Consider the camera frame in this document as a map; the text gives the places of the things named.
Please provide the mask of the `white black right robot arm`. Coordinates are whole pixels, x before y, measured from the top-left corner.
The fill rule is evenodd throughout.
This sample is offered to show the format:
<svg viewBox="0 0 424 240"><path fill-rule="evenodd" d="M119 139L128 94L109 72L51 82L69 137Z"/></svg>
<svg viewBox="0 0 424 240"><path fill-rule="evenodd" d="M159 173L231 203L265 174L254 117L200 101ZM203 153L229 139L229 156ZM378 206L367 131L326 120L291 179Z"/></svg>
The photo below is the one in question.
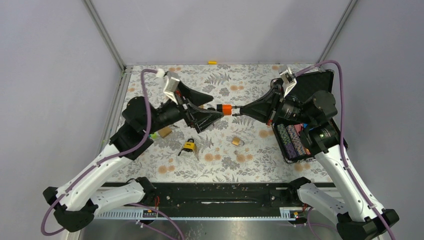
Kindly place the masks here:
<svg viewBox="0 0 424 240"><path fill-rule="evenodd" d="M342 197L338 201L310 182L296 181L286 193L291 205L311 206L335 224L344 240L371 240L384 233L394 239L391 228L400 218L376 199L349 160L342 131L331 124L337 112L335 98L328 91L319 90L301 102L280 87L240 108L242 115L268 125L306 124L301 143L325 168Z"/></svg>

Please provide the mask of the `orange padlock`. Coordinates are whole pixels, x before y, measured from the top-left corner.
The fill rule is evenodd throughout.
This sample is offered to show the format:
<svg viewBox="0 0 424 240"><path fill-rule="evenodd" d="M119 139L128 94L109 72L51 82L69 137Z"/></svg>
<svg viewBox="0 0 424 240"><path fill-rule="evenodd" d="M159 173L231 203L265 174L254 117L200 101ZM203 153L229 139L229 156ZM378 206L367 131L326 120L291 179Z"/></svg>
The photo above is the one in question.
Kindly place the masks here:
<svg viewBox="0 0 424 240"><path fill-rule="evenodd" d="M233 116L238 117L241 116L241 113L233 113L233 110L235 109L242 109L243 106L240 105L231 105L231 104L217 104L216 110L218 112L223 113L224 116Z"/></svg>

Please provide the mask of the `large brass padlock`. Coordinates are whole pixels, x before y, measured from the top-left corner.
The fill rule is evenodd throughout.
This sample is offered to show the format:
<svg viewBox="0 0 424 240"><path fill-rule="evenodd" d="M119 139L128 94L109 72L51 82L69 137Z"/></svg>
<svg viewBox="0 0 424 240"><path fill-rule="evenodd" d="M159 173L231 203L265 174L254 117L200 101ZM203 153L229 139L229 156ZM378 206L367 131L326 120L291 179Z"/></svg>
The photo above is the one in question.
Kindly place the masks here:
<svg viewBox="0 0 424 240"><path fill-rule="evenodd" d="M177 129L179 129L177 125L170 124L166 127L159 129L157 133L161 138L166 138L168 135L170 135L173 132L173 130L177 130Z"/></svg>

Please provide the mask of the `small brass padlock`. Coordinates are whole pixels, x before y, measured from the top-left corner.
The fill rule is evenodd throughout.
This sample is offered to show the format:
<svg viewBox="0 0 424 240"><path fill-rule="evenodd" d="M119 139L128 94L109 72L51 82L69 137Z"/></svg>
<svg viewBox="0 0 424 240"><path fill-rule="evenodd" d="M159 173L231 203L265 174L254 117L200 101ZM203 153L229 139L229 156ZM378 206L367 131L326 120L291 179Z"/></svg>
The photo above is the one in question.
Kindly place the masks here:
<svg viewBox="0 0 424 240"><path fill-rule="evenodd" d="M241 138L239 138L239 137L237 137L237 136L235 136L235 137L231 140L231 143L232 143L234 146L238 146L238 147L242 147L242 146L244 146L244 145L245 145L245 142L244 142Z"/></svg>

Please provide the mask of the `black keys bunch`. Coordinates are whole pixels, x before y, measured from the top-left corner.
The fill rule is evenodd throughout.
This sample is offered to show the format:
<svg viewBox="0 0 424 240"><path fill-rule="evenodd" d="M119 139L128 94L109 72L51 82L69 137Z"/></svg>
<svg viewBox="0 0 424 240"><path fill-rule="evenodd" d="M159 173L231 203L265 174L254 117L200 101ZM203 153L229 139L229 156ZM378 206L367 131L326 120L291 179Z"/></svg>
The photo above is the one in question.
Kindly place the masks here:
<svg viewBox="0 0 424 240"><path fill-rule="evenodd" d="M216 107L212 104L203 104L202 107L203 107L203 109L206 109L206 110L212 110L212 111L217 110Z"/></svg>

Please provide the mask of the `yellow black padlock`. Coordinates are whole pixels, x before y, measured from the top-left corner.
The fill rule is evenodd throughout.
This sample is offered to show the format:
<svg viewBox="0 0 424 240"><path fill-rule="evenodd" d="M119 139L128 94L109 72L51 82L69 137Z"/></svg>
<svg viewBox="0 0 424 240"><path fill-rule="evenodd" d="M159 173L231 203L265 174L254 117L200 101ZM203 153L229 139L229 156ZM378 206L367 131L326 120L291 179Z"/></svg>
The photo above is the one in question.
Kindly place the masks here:
<svg viewBox="0 0 424 240"><path fill-rule="evenodd" d="M181 150L177 154L178 157L185 158L196 158L199 159L199 150L193 138L189 138L182 146Z"/></svg>

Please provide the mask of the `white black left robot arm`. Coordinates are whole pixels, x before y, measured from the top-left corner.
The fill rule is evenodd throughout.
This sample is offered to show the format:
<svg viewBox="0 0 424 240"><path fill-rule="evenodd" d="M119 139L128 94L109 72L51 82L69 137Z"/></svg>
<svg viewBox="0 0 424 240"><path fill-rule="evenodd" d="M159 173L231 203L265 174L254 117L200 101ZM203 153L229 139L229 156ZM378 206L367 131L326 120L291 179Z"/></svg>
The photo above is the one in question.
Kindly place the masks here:
<svg viewBox="0 0 424 240"><path fill-rule="evenodd" d="M124 124L110 138L102 152L76 177L61 187L47 187L43 196L64 230L76 232L85 228L96 215L132 203L144 206L155 200L155 187L146 177L104 192L98 189L118 170L135 161L152 144L150 134L184 120L198 133L223 117L215 109L202 106L211 95L179 83L175 100L153 107L147 96L136 96L122 112Z"/></svg>

